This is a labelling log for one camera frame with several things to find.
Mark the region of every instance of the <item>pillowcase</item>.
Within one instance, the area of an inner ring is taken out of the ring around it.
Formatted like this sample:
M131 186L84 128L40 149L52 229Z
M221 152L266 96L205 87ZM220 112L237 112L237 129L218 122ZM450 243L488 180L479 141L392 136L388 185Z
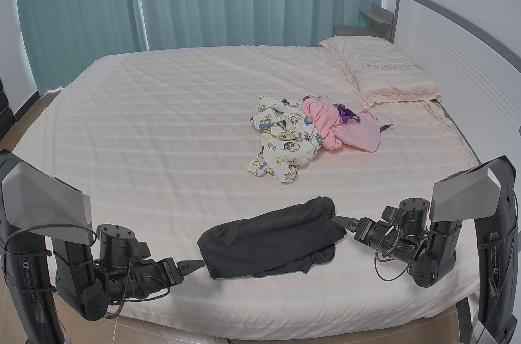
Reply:
M441 100L440 89L432 78L387 40L335 36L320 44L340 62L366 107L375 102Z

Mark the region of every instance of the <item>tiled floor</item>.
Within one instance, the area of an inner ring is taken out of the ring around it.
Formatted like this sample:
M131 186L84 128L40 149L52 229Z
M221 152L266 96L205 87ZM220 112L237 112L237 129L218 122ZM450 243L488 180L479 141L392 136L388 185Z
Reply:
M0 140L0 149L12 150L29 126L43 113L56 97L50 93L29 109ZM115 320L86 321L60 297L55 296L58 317L73 344L227 344L223 338L189 334L123 316ZM24 344L26 335L0 276L0 344ZM232 340L233 344L258 344L258 341ZM292 340L291 344L452 344L459 342L459 324L456 306L433 318L422 318L394 328L342 334L333 337ZM284 341L263 341L263 344L286 344Z

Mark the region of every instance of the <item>cartoon print shirt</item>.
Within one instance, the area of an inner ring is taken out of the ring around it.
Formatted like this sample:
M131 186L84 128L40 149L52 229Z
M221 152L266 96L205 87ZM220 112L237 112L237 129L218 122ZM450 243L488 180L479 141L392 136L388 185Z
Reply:
M261 152L246 166L255 176L270 173L283 183L293 182L296 166L309 163L322 140L309 117L301 110L303 101L260 97L258 114L250 122L258 131Z

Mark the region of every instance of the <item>white headboard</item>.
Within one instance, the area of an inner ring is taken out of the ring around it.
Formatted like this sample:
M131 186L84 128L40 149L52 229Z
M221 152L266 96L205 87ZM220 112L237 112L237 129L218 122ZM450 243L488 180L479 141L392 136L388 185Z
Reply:
M521 192L521 58L429 0L396 0L391 42L439 85L442 106L480 161L506 154Z

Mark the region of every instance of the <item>bed sheet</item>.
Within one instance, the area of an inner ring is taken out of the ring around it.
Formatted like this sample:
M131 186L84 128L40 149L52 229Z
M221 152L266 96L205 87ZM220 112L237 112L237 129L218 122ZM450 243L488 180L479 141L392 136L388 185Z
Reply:
M227 221L331 197L338 215L378 220L386 205L431 198L433 183L476 164L440 106L375 104L375 153L321 149L292 184L244 167L259 150L258 97L323 94L363 100L325 48L222 47L113 55L95 61L45 109L15 153L91 197L94 226L135 231L152 257L201 257L196 241ZM392 327L433 316L478 289L472 223L452 272L432 288L378 279L372 251L348 233L332 262L293 273L212 280L199 269L158 301L122 315L236 339L292 339ZM403 263L381 268L399 273Z

